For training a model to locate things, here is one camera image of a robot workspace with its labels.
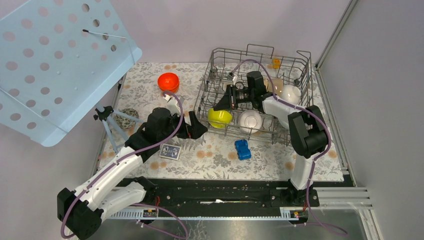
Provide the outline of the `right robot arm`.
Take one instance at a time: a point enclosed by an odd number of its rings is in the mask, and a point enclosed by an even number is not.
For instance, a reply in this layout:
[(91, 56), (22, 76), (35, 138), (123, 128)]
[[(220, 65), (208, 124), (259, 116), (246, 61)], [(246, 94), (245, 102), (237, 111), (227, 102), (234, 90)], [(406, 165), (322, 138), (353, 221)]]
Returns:
[(227, 85), (223, 97), (213, 109), (235, 110), (241, 103), (251, 103), (255, 110), (278, 119), (289, 131), (291, 146), (297, 154), (289, 187), (283, 191), (281, 199), (293, 206), (310, 207), (316, 161), (331, 147), (331, 135), (321, 110), (316, 105), (295, 105), (274, 91), (267, 91), (260, 71), (248, 72), (246, 77), (247, 86), (242, 89), (235, 83)]

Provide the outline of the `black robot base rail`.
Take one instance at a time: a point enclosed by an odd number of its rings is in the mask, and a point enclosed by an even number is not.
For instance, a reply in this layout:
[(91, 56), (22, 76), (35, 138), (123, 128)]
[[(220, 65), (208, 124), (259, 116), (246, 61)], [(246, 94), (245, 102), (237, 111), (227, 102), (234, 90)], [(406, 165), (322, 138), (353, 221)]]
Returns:
[(178, 180), (125, 178), (117, 186), (132, 182), (143, 185), (143, 204), (158, 205), (178, 217), (277, 217), (280, 208), (306, 210), (319, 207), (315, 189), (295, 190), (285, 181)]

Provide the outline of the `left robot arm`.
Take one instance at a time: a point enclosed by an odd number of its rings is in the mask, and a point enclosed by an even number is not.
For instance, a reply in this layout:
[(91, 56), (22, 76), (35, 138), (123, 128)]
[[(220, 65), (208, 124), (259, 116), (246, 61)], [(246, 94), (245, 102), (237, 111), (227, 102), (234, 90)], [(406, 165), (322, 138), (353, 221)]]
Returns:
[(115, 157), (89, 180), (74, 190), (62, 189), (57, 195), (57, 217), (62, 222), (63, 239), (77, 236), (86, 240), (102, 222), (127, 206), (152, 204), (155, 192), (139, 182), (130, 183), (122, 190), (112, 189), (135, 168), (145, 163), (173, 137), (198, 139), (208, 131), (189, 111), (189, 122), (183, 116), (164, 107), (155, 108), (120, 148)]

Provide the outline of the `orange bowl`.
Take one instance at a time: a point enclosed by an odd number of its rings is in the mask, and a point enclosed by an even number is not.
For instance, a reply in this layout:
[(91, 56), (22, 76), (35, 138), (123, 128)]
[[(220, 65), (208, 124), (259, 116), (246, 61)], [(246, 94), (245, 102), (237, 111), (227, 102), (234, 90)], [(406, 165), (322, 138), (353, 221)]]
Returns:
[(162, 91), (169, 91), (169, 92), (172, 92), (172, 93), (177, 93), (178, 92), (178, 90), (179, 90), (179, 87), (180, 87), (180, 85), (176, 85), (176, 86), (172, 86), (172, 87), (164, 87), (164, 86), (160, 86), (159, 88), (162, 90)]
[(166, 72), (158, 77), (157, 85), (159, 87), (174, 87), (180, 85), (180, 79), (175, 73)]

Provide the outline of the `yellow bowl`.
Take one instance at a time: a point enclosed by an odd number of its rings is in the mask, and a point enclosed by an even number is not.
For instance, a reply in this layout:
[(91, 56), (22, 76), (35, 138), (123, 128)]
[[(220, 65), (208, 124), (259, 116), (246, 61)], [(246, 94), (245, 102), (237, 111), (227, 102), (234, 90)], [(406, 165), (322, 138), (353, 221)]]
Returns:
[(207, 116), (208, 123), (217, 129), (224, 129), (233, 120), (233, 116), (226, 110), (214, 110), (210, 108)]

